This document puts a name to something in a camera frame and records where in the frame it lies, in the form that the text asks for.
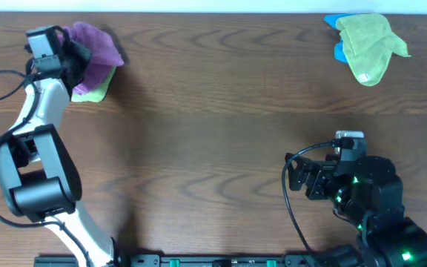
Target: green led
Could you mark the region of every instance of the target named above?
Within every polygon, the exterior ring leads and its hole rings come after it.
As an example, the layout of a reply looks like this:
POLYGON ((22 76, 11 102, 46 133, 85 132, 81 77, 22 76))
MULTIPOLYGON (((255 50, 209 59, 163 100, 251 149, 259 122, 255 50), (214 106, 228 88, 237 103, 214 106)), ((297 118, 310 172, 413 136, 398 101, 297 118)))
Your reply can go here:
POLYGON ((401 257, 403 257, 403 260, 405 260, 405 261, 413 260, 413 256, 409 252, 405 252, 405 253, 401 254, 401 257))

